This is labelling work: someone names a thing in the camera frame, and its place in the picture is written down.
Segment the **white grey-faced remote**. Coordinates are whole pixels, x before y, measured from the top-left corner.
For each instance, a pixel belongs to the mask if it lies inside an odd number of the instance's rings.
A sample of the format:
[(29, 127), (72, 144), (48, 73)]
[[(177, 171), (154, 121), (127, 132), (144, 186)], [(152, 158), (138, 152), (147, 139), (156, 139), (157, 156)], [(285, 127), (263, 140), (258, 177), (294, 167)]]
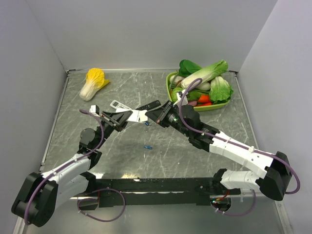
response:
[(123, 109), (123, 108), (117, 108), (116, 113), (126, 112), (126, 111), (132, 111), (132, 114), (127, 119), (127, 122), (136, 122), (136, 123), (144, 123), (149, 120), (149, 118), (146, 116), (147, 110), (132, 110), (132, 109)]

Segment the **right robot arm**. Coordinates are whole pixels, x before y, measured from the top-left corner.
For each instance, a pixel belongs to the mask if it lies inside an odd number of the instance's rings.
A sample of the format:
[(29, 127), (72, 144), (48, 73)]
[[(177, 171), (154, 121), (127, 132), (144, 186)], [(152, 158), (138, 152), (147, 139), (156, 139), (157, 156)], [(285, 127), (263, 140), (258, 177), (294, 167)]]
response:
[(247, 168), (247, 171), (241, 172), (218, 170), (213, 182), (216, 193), (250, 189), (260, 191), (272, 200), (281, 201), (284, 198), (293, 175), (284, 153), (271, 155), (232, 139), (217, 128), (203, 123), (191, 105), (183, 105), (179, 109), (168, 101), (155, 110), (147, 111), (146, 116), (164, 128), (173, 127), (188, 137), (194, 147), (224, 156)]

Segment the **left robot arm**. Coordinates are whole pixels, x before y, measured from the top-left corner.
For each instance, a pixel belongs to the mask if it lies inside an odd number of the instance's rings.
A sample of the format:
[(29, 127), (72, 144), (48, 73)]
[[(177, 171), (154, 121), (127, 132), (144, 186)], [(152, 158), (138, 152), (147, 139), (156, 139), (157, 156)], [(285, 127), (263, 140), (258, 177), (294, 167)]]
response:
[(78, 151), (72, 158), (45, 173), (30, 173), (13, 202), (11, 212), (23, 218), (26, 225), (41, 227), (54, 210), (71, 197), (83, 193), (90, 196), (96, 190), (96, 177), (88, 171), (96, 166), (102, 153), (100, 147), (113, 131), (122, 131), (133, 113), (91, 113), (80, 110), (98, 122), (97, 129), (86, 128), (80, 133)]

